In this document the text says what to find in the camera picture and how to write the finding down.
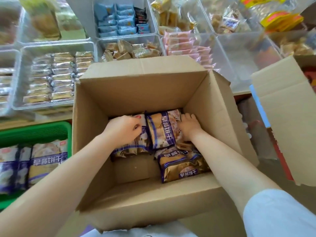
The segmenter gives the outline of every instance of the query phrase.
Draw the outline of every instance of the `stack of pink packages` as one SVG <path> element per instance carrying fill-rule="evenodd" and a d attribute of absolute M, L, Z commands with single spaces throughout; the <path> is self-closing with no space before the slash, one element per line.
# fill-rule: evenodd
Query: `stack of pink packages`
<path fill-rule="evenodd" d="M 216 63 L 212 64 L 211 48 L 196 44 L 196 37 L 191 31 L 165 32 L 163 44 L 167 55 L 187 55 L 200 63 L 205 69 L 213 70 Z"/>

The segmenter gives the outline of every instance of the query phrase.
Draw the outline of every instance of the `person's left arm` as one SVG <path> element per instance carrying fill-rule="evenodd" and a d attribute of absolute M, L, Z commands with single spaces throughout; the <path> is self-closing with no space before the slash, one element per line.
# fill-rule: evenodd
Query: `person's left arm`
<path fill-rule="evenodd" d="M 141 130 L 137 118 L 111 120 L 102 134 L 0 213 L 1 236 L 55 236 L 110 153 L 132 142 Z"/>

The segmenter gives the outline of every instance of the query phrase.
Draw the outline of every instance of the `hand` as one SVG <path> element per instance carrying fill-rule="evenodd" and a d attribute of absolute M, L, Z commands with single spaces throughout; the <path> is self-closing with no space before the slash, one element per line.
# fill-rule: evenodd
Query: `hand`
<path fill-rule="evenodd" d="M 184 135 L 185 141 L 192 141 L 192 138 L 196 133 L 203 131 L 195 115 L 190 115 L 189 113 L 181 115 L 179 128 Z"/>
<path fill-rule="evenodd" d="M 109 121 L 101 136 L 106 136 L 107 141 L 114 148 L 131 143 L 142 132 L 140 119 L 131 116 L 120 116 Z"/>

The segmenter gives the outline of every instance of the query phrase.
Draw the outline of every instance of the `biscuit package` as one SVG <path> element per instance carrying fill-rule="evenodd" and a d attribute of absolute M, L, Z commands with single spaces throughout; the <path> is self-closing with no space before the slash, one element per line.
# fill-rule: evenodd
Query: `biscuit package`
<path fill-rule="evenodd" d="M 14 190 L 17 152 L 17 146 L 0 149 L 0 194 L 10 194 Z"/>
<path fill-rule="evenodd" d="M 176 109 L 147 116 L 153 149 L 175 145 L 182 138 L 177 124 L 177 121 L 181 121 L 180 114 L 180 111 Z"/>
<path fill-rule="evenodd" d="M 142 133 L 133 140 L 132 143 L 129 143 L 127 145 L 124 145 L 120 148 L 115 149 L 112 152 L 112 155 L 117 157 L 130 157 L 137 154 L 146 154 L 149 153 L 149 147 L 150 147 L 150 139 L 148 136 L 147 126 L 146 126 L 146 119 L 144 114 L 135 115 L 133 117 L 140 118 L 141 119 L 141 125 L 142 125 Z"/>
<path fill-rule="evenodd" d="M 203 156 L 196 150 L 181 150 L 176 146 L 156 151 L 163 183 L 210 171 Z"/>
<path fill-rule="evenodd" d="M 24 147 L 20 151 L 18 173 L 15 181 L 15 189 L 26 190 L 27 189 L 27 173 L 29 163 L 31 159 L 32 148 Z"/>
<path fill-rule="evenodd" d="M 68 140 L 55 140 L 33 146 L 28 177 L 29 187 L 39 182 L 67 159 L 67 147 Z"/>

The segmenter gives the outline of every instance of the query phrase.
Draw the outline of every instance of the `light blue sleeve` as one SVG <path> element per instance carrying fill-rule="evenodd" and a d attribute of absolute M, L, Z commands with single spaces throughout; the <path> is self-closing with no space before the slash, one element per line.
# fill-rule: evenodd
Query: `light blue sleeve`
<path fill-rule="evenodd" d="M 243 219 L 247 237 L 315 237 L 316 215 L 282 190 L 251 197 Z"/>

